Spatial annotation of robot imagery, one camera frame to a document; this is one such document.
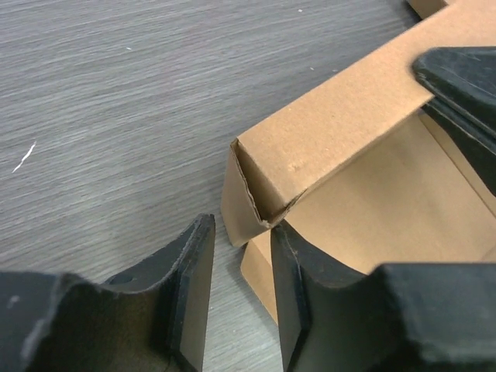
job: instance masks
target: curved black plastic piece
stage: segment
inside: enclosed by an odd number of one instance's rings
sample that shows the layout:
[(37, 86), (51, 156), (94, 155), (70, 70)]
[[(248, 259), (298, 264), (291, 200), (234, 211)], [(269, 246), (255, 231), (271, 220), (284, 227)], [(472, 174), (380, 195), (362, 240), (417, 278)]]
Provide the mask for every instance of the curved black plastic piece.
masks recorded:
[(496, 195), (496, 47), (444, 47), (412, 65), (435, 98), (423, 110), (452, 138)]
[(213, 215), (200, 215), (104, 284), (1, 272), (0, 370), (202, 370), (214, 240)]
[(284, 221), (271, 246), (285, 372), (496, 370), (496, 265), (363, 275)]

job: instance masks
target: brown cardboard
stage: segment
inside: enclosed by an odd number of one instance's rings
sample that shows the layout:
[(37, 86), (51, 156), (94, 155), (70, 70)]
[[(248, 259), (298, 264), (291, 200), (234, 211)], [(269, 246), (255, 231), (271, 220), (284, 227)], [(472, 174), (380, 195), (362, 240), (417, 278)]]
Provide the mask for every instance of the brown cardboard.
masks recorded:
[(453, 4), (455, 0), (408, 0), (408, 4), (425, 19), (438, 12), (447, 5)]
[(419, 54), (495, 45), (494, 11), (493, 0), (458, 0), (240, 135), (222, 193), (232, 244), (281, 221), (432, 97), (410, 71)]
[[(495, 202), (444, 131), (413, 115), (286, 220), (327, 254), (369, 273), (383, 262), (496, 261)], [(249, 241), (241, 271), (277, 319), (270, 232)]]

